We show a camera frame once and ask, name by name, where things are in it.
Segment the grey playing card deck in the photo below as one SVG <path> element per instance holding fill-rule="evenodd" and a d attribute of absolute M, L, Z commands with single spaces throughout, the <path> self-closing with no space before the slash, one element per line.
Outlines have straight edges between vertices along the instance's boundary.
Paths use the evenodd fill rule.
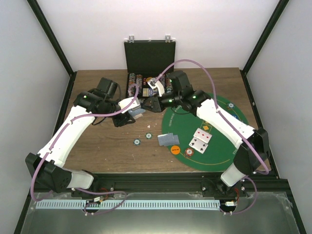
<path fill-rule="evenodd" d="M 139 108 L 139 109 L 136 109 L 136 110 L 129 110 L 128 113 L 129 113 L 134 119 L 137 119 L 137 118 L 143 116 L 143 114 L 145 113 L 145 110 Z"/>

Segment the blue poker chip stack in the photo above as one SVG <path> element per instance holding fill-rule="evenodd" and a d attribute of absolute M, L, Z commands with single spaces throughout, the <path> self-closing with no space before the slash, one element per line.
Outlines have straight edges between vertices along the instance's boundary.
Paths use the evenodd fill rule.
<path fill-rule="evenodd" d="M 141 140 L 136 138 L 136 139 L 134 139 L 133 143 L 134 143 L 134 145 L 138 146 L 141 144 Z"/>

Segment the orange big blind button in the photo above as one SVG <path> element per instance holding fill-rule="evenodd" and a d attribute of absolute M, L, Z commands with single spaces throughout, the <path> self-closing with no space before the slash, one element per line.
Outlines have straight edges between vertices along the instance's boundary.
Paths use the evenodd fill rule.
<path fill-rule="evenodd" d="M 173 154 L 173 155 L 178 155 L 180 154 L 180 147 L 178 145 L 173 145 L 171 148 L 170 148 L 170 152 Z"/>

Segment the four of diamonds card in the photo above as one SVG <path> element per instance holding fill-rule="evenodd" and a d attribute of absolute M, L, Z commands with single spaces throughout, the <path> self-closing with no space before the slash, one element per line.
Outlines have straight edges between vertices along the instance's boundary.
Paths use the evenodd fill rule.
<path fill-rule="evenodd" d="M 204 143 L 208 144 L 209 141 L 212 138 L 212 135 L 200 128 L 197 128 L 197 130 L 194 132 L 194 137 L 198 138 L 199 140 L 203 141 Z"/>

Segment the red poker chip stack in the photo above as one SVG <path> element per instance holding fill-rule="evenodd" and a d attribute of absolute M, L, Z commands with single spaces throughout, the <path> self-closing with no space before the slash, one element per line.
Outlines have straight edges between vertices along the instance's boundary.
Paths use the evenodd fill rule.
<path fill-rule="evenodd" d="M 193 148 L 187 148 L 187 149 L 185 150 L 185 152 L 184 152 L 184 155 L 185 155 L 186 157 L 188 157 L 188 158 L 190 158 L 191 156 L 193 156 L 193 154 L 194 154 Z"/>

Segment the four of clubs card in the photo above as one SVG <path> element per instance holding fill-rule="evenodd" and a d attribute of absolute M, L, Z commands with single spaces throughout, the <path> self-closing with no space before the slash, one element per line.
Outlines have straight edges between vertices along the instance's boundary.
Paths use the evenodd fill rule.
<path fill-rule="evenodd" d="M 193 137 L 189 143 L 189 146 L 198 151 L 199 153 L 203 154 L 206 151 L 208 144 L 198 139 L 197 137 Z"/>

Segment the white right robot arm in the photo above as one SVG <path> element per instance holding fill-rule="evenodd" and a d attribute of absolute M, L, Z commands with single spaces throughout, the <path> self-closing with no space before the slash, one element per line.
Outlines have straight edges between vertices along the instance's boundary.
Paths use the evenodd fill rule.
<path fill-rule="evenodd" d="M 202 90 L 195 91 L 186 73 L 175 71 L 170 73 L 169 81 L 173 90 L 164 91 L 158 78 L 152 78 L 148 85 L 158 94 L 144 101 L 145 110 L 160 113 L 169 107 L 181 106 L 186 112 L 200 118 L 221 132 L 237 149 L 233 163 L 220 176 L 217 192 L 221 196 L 228 196 L 234 191 L 234 185 L 257 171 L 259 166 L 268 174 L 265 160 L 271 156 L 268 132 L 262 127 L 255 129 L 222 109 L 211 97 Z"/>

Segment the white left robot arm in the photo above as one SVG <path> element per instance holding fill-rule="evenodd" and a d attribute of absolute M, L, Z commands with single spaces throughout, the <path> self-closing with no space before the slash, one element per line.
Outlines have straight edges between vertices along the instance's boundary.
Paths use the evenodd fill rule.
<path fill-rule="evenodd" d="M 81 92 L 50 141 L 37 154 L 30 153 L 26 157 L 25 162 L 32 176 L 32 193 L 35 183 L 56 193 L 76 188 L 82 189 L 89 197 L 99 193 L 100 185 L 95 182 L 92 173 L 65 169 L 64 165 L 77 140 L 97 117 L 111 118 L 116 126 L 125 125 L 132 119 L 129 110 L 140 107 L 138 85 L 130 86 L 135 90 L 133 97 L 114 100 L 119 87 L 116 82 L 101 78 L 97 88 Z"/>

